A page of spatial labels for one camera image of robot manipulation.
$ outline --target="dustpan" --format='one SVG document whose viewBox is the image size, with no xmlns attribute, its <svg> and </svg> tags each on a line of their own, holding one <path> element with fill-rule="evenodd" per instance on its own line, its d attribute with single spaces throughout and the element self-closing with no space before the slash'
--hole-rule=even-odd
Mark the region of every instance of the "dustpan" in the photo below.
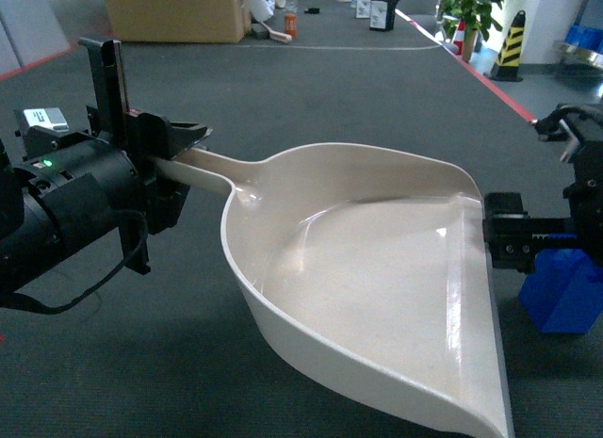
<svg viewBox="0 0 603 438">
<path fill-rule="evenodd" d="M 155 161 L 228 195 L 221 243 L 261 333 L 343 396 L 435 430 L 513 436 L 481 195 L 463 170 L 371 146 Z"/>
</svg>

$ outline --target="white wall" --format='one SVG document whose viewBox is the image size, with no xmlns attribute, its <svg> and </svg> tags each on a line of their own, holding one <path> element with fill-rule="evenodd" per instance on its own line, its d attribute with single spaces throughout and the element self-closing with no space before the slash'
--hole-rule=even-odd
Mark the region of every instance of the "white wall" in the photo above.
<svg viewBox="0 0 603 438">
<path fill-rule="evenodd" d="M 7 49 L 0 73 L 68 50 L 81 36 L 110 31 L 104 0 L 0 0 L 0 25 L 0 48 Z"/>
<path fill-rule="evenodd" d="M 503 10 L 497 8 L 493 16 L 502 25 L 502 32 L 491 30 L 485 45 L 499 51 L 517 11 L 526 11 L 526 31 L 523 39 L 521 62 L 527 64 L 553 64 L 559 54 L 553 48 L 556 40 L 564 40 L 567 30 L 576 19 L 581 0 L 505 0 Z"/>
</svg>

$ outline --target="orange cone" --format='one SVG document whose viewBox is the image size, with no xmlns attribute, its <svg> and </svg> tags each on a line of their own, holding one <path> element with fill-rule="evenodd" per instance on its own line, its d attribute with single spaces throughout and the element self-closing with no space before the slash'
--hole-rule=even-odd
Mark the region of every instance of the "orange cone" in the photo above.
<svg viewBox="0 0 603 438">
<path fill-rule="evenodd" d="M 464 40 L 464 21 L 460 21 L 459 26 L 457 26 L 456 31 L 454 32 L 454 38 L 452 38 L 452 43 L 459 48 L 457 55 L 460 55 L 463 51 L 463 40 Z"/>
</svg>

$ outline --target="black cable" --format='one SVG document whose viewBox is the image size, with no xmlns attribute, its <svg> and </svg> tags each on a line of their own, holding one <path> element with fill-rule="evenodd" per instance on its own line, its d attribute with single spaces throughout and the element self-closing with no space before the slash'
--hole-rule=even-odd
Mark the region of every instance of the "black cable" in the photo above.
<svg viewBox="0 0 603 438">
<path fill-rule="evenodd" d="M 82 300 L 86 299 L 94 292 L 96 292 L 99 288 L 101 288 L 105 283 L 107 283 L 111 278 L 113 278 L 125 265 L 130 262 L 130 260 L 136 256 L 136 254 L 140 251 L 142 246 L 145 244 L 147 237 L 149 236 L 149 227 L 147 225 L 147 220 L 143 213 L 138 210 L 116 210 L 116 216 L 119 219 L 135 219 L 139 223 L 140 228 L 140 239 L 138 245 L 126 254 L 122 261 L 98 283 L 86 289 L 79 297 L 74 298 L 69 303 L 63 304 L 62 306 L 46 306 L 42 302 L 29 297 L 25 294 L 19 294 L 17 292 L 13 292 L 8 294 L 2 298 L 0 298 L 0 307 L 7 309 L 16 309 L 19 311 L 27 311 L 29 313 L 36 314 L 44 314 L 48 316 L 54 316 L 57 314 L 64 313 L 65 311 L 69 311 L 74 306 L 79 304 Z"/>
</svg>

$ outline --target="white floor line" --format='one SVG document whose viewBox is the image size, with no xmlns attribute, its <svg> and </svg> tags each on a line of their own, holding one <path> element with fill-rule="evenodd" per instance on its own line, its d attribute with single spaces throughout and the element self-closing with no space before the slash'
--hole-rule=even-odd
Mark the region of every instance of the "white floor line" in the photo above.
<svg viewBox="0 0 603 438">
<path fill-rule="evenodd" d="M 442 47 L 440 44 L 430 45 L 427 47 L 333 47 L 333 46 L 301 46 L 301 45 L 284 45 L 284 44 L 237 44 L 232 47 L 240 47 L 243 49 L 299 49 L 299 50 L 349 50 L 349 51 L 365 51 L 365 52 L 412 52 L 418 50 L 431 50 Z"/>
</svg>

